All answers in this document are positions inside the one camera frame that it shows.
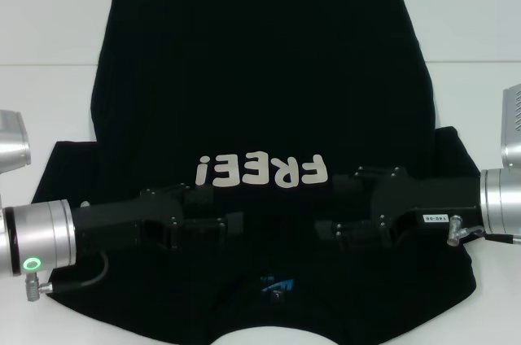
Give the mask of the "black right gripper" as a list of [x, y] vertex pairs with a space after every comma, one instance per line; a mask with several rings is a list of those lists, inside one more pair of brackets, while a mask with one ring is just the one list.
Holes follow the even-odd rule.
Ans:
[[353, 174], [332, 177], [336, 194], [371, 195], [371, 221], [316, 221], [323, 242], [341, 251], [399, 242], [416, 229], [443, 229], [449, 242], [483, 235], [478, 177], [416, 179], [404, 168], [360, 166]]

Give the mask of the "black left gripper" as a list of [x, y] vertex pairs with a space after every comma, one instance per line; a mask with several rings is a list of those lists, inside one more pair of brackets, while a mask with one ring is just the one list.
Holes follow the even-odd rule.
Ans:
[[72, 209], [78, 256], [131, 247], [221, 248], [240, 237], [244, 214], [217, 218], [184, 218], [187, 211], [207, 211], [213, 205], [213, 186], [169, 186], [147, 189], [134, 199]]

